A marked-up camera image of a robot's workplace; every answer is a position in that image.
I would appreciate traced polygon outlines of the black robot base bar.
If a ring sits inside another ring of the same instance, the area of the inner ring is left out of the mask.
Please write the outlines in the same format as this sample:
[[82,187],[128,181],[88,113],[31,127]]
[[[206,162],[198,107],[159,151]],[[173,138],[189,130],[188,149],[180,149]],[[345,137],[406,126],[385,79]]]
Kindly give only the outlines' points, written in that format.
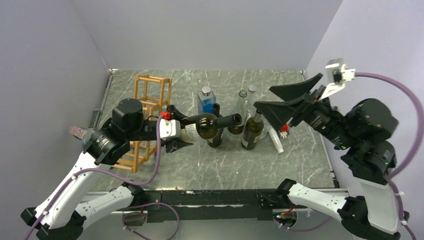
[[146,190],[123,211],[145,211],[148,223],[181,220],[256,219],[271,221],[274,215],[296,208],[274,189]]

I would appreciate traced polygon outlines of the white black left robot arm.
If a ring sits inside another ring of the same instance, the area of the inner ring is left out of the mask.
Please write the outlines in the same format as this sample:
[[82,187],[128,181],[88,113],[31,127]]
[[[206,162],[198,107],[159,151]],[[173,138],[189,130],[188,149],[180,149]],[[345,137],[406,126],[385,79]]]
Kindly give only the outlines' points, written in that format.
[[149,119],[139,100],[122,100],[99,130],[82,132],[83,151],[53,193],[21,213],[30,233],[40,240],[76,240],[87,227],[114,211],[129,209],[133,215],[142,215],[146,207],[162,206],[159,197],[143,189],[147,181],[127,178],[98,198],[87,202],[83,198],[101,176],[111,175],[111,167],[129,152],[131,143],[156,141],[158,154],[161,147],[168,153],[185,147],[180,121],[173,106],[158,119]]

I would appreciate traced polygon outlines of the dark green wine bottle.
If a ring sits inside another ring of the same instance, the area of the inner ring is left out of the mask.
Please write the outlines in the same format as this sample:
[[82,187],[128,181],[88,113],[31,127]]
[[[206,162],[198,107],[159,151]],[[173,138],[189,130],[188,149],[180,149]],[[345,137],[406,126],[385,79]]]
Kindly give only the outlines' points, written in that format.
[[179,121],[181,125],[181,139],[186,143],[209,140],[216,136],[218,129],[238,126],[242,123],[240,114],[216,117],[212,113],[201,113],[189,116]]

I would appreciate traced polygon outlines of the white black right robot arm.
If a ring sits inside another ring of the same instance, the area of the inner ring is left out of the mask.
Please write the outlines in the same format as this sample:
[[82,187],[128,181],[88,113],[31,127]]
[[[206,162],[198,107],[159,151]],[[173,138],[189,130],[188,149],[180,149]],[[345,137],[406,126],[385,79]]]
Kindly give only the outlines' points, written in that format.
[[389,138],[398,121],[375,98],[357,103],[347,114],[331,106],[327,88],[314,77],[294,84],[275,85],[270,91],[279,101],[257,101],[254,107],[279,130],[284,124],[308,124],[343,150],[342,161],[362,186],[362,195],[339,197],[285,179],[276,188],[276,202],[283,208],[304,206],[338,220],[351,234],[366,240],[398,240],[399,228],[409,214],[401,210],[398,194],[388,175],[396,167],[396,153]]

